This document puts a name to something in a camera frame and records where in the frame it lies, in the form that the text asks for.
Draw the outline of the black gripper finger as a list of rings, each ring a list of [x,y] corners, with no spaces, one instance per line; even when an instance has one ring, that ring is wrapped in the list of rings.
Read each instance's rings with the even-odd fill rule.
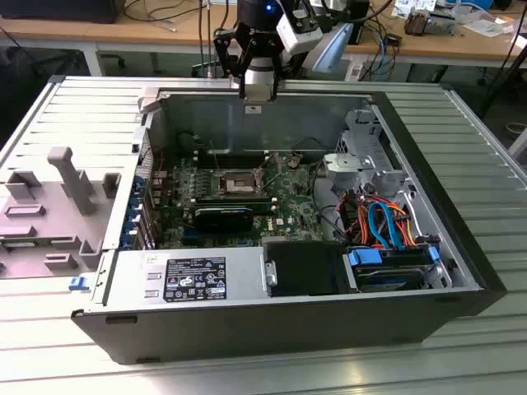
[[[230,55],[228,51],[232,41],[235,41],[241,48],[239,56]],[[248,27],[218,29],[214,33],[213,43],[224,74],[236,81],[239,87],[239,97],[244,99],[245,73],[250,65],[250,29]]]
[[[277,92],[280,82],[287,78],[289,73],[289,63],[283,62],[282,53],[277,53],[272,56],[273,66],[273,85],[272,85],[272,101],[277,99]]]

